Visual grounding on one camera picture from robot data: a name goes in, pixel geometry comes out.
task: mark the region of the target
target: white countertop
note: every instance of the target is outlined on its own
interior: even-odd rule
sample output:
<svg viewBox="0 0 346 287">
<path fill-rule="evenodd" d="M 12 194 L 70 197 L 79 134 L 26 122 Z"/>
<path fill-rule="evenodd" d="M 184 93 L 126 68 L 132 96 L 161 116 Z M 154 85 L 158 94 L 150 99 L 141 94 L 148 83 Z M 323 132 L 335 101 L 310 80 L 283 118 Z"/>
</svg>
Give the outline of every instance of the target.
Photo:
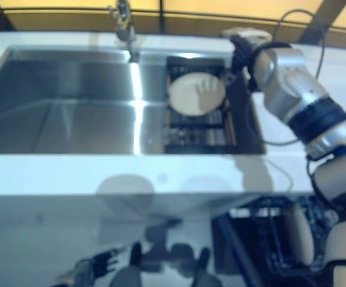
<svg viewBox="0 0 346 287">
<path fill-rule="evenodd" d="M 230 55 L 233 49 L 224 39 L 184 36 L 140 35 L 137 44 L 145 49 Z M 123 44 L 112 33 L 0 32 L 0 57 L 12 45 L 105 50 Z M 320 49 L 299 47 L 314 71 Z M 346 50 L 327 49 L 320 81 L 346 109 Z M 272 141 L 291 139 L 291 131 L 264 108 L 263 95 L 257 93 L 253 98 L 263 136 Z M 305 164 L 299 143 L 267 146 L 262 156 L 0 155 L 0 195 L 95 194 L 103 181 L 116 175 L 144 177 L 155 193 L 301 193 L 312 190 Z M 131 185 L 127 189 L 123 192 L 137 192 Z"/>
</svg>

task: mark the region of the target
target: metal rack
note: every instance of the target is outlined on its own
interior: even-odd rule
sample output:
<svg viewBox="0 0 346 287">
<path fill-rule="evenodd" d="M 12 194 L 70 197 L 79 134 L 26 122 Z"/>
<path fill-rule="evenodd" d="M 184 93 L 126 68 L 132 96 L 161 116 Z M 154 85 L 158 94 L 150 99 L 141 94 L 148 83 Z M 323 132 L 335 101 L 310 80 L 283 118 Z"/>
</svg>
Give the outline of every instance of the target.
<svg viewBox="0 0 346 287">
<path fill-rule="evenodd" d="M 190 153 L 226 152 L 237 145 L 234 125 L 225 100 L 218 109 L 200 117 L 178 114 L 170 107 L 166 113 L 165 149 Z"/>
<path fill-rule="evenodd" d="M 171 57 L 167 65 L 167 84 L 182 75 L 206 72 L 220 77 L 224 63 L 219 59 Z M 199 117 L 182 115 L 168 106 L 164 143 L 166 153 L 233 154 L 237 146 L 229 100 L 218 109 Z"/>
</svg>

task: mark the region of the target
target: cable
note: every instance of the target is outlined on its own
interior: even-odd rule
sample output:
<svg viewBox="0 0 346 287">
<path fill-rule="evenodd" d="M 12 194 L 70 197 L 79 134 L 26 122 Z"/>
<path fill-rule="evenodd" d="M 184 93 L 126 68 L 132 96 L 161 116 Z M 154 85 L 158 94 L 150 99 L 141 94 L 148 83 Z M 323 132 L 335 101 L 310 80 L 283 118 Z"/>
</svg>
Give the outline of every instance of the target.
<svg viewBox="0 0 346 287">
<path fill-rule="evenodd" d="M 277 23 L 277 26 L 275 27 L 274 29 L 274 32 L 272 34 L 272 42 L 275 41 L 275 38 L 276 38 L 276 35 L 277 35 L 277 32 L 278 32 L 278 29 L 280 27 L 280 25 L 282 24 L 283 20 L 290 14 L 293 14 L 293 13 L 303 13 L 303 14 L 306 14 L 306 15 L 309 15 L 311 16 L 315 21 L 316 23 L 318 24 L 319 26 L 319 29 L 320 29 L 320 33 L 321 33 L 321 53 L 320 53 L 320 59 L 319 59 L 319 65 L 317 67 L 317 70 L 316 70 L 316 74 L 315 74 L 315 78 L 319 78 L 319 75 L 320 75 L 320 71 L 321 71 L 321 67 L 323 66 L 323 62 L 324 62 L 324 54 L 325 54 L 325 49 L 326 49 L 326 37 L 325 37 L 325 29 L 321 23 L 321 21 L 319 20 L 319 18 L 317 18 L 317 16 L 312 13 L 312 12 L 309 12 L 305 9 L 292 9 L 288 12 L 286 12 L 278 21 Z M 247 124 L 247 128 L 249 129 L 250 133 L 253 135 L 253 137 L 263 143 L 263 144 L 266 144 L 266 145 L 274 145 L 274 146 L 285 146 L 285 145 L 291 145 L 291 144 L 295 144 L 297 142 L 299 142 L 299 139 L 296 138 L 296 139 L 293 139 L 291 141 L 286 141 L 286 142 L 272 142 L 272 141 L 266 141 L 265 139 L 262 139 L 253 129 L 253 127 L 251 126 L 251 122 L 249 120 L 249 115 L 250 115 L 250 99 L 251 99 L 251 96 L 249 97 L 249 100 L 247 101 L 246 103 L 246 110 L 245 110 L 245 115 L 246 115 L 246 124 Z"/>
<path fill-rule="evenodd" d="M 253 135 L 253 137 L 258 141 L 261 142 L 262 144 L 267 144 L 267 145 L 275 145 L 275 146 L 285 146 L 285 145 L 291 145 L 294 144 L 296 142 L 299 141 L 299 139 L 293 139 L 291 141 L 287 141 L 287 142 L 271 142 L 271 141 L 266 141 L 265 139 L 262 139 L 254 130 L 254 128 L 251 125 L 251 121 L 249 119 L 249 115 L 251 112 L 251 104 L 250 104 L 250 99 L 251 99 L 251 94 L 248 98 L 248 101 L 246 103 L 246 110 L 244 112 L 244 114 L 246 115 L 246 125 L 247 128 L 249 129 L 249 132 L 251 133 L 251 135 Z"/>
<path fill-rule="evenodd" d="M 320 19 L 314 13 L 309 12 L 308 10 L 305 10 L 305 9 L 293 9 L 293 10 L 288 11 L 279 19 L 278 24 L 276 25 L 274 32 L 272 33 L 272 41 L 273 42 L 275 41 L 277 32 L 278 32 L 279 27 L 282 24 L 283 20 L 288 15 L 293 14 L 293 13 L 303 13 L 303 14 L 309 15 L 313 18 L 313 20 L 315 20 L 315 22 L 319 26 L 319 30 L 321 33 L 321 53 L 320 53 L 319 65 L 317 67 L 316 74 L 315 74 L 315 78 L 318 79 L 319 75 L 320 75 L 320 71 L 321 71 L 321 66 L 323 65 L 324 54 L 325 54 L 325 50 L 326 50 L 326 31 L 325 31 L 324 26 L 321 23 Z"/>
</svg>

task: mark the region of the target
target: sink basin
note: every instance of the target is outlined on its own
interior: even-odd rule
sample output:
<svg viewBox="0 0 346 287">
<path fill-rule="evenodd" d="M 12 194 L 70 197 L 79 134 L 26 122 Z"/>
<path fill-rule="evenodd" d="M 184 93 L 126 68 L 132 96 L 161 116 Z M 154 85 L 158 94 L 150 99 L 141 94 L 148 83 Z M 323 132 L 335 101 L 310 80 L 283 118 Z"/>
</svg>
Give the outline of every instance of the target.
<svg viewBox="0 0 346 287">
<path fill-rule="evenodd" d="M 0 154 L 168 152 L 167 58 L 172 56 L 179 53 L 142 51 L 137 63 L 129 63 L 123 50 L 9 49 L 0 61 Z M 212 141 L 217 137 L 214 132 Z M 171 150 L 179 153 L 176 146 Z"/>
</svg>

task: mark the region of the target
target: dark drying rack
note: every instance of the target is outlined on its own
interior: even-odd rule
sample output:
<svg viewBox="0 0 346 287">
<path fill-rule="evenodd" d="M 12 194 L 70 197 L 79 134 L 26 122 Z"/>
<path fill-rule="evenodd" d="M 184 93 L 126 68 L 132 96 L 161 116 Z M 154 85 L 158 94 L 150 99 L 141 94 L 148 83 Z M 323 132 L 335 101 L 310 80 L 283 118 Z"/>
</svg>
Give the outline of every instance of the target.
<svg viewBox="0 0 346 287">
<path fill-rule="evenodd" d="M 327 209 L 315 197 L 299 197 L 301 206 L 310 224 L 315 243 L 314 262 L 302 265 L 294 258 L 288 242 L 288 234 L 283 232 L 283 211 L 292 201 L 286 197 L 264 197 L 248 205 L 251 218 L 259 228 L 259 242 L 264 257 L 273 274 L 281 277 L 311 276 L 323 268 L 324 247 L 328 232 L 334 222 L 326 216 Z"/>
<path fill-rule="evenodd" d="M 220 77 L 223 60 L 186 59 L 171 57 L 167 60 L 169 82 L 182 75 L 205 72 Z M 182 115 L 168 107 L 165 126 L 165 152 L 190 154 L 234 153 L 237 147 L 235 130 L 228 99 L 214 111 L 199 117 Z"/>
</svg>

